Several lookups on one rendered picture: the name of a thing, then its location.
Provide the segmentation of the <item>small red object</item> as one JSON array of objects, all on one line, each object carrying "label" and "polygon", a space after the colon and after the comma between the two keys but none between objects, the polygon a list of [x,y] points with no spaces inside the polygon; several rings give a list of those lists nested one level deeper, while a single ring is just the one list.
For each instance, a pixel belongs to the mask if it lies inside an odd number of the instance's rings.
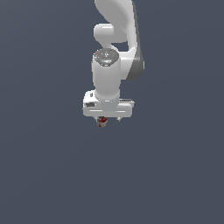
[{"label": "small red object", "polygon": [[97,125],[99,127],[105,127],[108,124],[108,118],[104,116],[99,116],[97,118]]}]

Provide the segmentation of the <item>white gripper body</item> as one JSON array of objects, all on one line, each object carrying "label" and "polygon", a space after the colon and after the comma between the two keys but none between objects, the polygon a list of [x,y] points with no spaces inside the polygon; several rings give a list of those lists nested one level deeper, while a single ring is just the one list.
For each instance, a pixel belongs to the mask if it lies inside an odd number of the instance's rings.
[{"label": "white gripper body", "polygon": [[113,101],[103,101],[95,97],[95,91],[87,91],[83,98],[83,115],[124,118],[132,116],[135,102],[131,99],[116,98]]}]

